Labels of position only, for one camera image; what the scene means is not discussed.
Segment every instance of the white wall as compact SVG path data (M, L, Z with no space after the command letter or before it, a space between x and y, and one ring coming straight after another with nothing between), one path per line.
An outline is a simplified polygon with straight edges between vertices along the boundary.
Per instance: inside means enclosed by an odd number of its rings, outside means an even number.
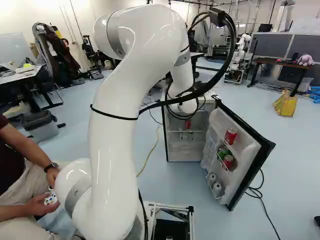
M296 0L291 32L320 34L320 1Z
M274 0L261 0L256 20L258 23L255 26L255 30L258 29L260 23L269 22L273 1ZM276 0L271 23L274 23L277 18L281 1L282 0ZM219 0L219 2L229 3L230 0ZM139 6L145 3L146 0L72 0L81 32L83 35L90 36L93 36L93 25L97 17L99 17L100 15L110 14L113 11L119 9ZM153 0L153 3L169 6L168 0ZM249 22L252 22L256 14L257 0L251 0L250 4L248 2L239 3L238 20L242 21L242 23L245 23L247 21L249 6L251 9ZM67 16L70 20L71 34L67 29L66 23L61 14L60 7L62 7L62 9L65 8ZM171 8L177 11L183 17L183 19L187 21L188 26L191 25L193 17L198 13L198 5L196 4L172 1ZM228 13L230 5L219 6L218 8ZM316 16L318 14L319 8L319 0L297 0L292 15L294 19L300 19L309 15ZM208 7L201 6L200 11L202 12L207 9ZM230 15L235 20L236 4L232 4ZM72 38L79 43L78 45L70 46L72 54L75 54L76 58L78 59L83 58L81 50L82 38L75 21L75 17L73 15L70 0L1 1L0 34L22 32L24 37L26 38L26 41L28 43L32 43L34 42L32 25L36 22L42 22L45 24L52 23L59 28L62 35L70 42L72 35Z

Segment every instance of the white controller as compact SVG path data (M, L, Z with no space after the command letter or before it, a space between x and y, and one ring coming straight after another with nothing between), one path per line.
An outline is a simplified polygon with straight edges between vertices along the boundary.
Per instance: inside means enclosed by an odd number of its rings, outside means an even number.
M52 204L56 204L58 202L55 190L53 190L51 188L51 186L49 186L48 189L50 191L50 196L48 196L48 197L46 197L44 199L44 205L46 205L46 206L49 206L49 205L52 205Z

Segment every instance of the trash can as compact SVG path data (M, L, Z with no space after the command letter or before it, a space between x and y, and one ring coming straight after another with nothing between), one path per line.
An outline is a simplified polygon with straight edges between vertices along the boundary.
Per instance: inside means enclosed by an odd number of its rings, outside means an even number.
M22 119L23 128L28 131L36 143L53 138L59 133L56 124L57 117L49 110L25 116Z

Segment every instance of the black watch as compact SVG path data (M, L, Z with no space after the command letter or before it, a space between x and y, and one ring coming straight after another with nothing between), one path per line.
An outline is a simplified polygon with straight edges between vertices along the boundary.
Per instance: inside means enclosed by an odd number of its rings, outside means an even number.
M43 170L47 173L49 169L54 168L57 169L59 167L58 164L56 164L55 162L52 162L50 165L46 166Z

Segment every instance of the green can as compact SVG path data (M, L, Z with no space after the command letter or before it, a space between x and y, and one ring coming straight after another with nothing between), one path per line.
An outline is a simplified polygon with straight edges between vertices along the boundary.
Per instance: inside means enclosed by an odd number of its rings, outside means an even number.
M223 161L225 155L229 154L229 149L226 146L220 146L218 151L216 151L216 154L220 157L220 161Z

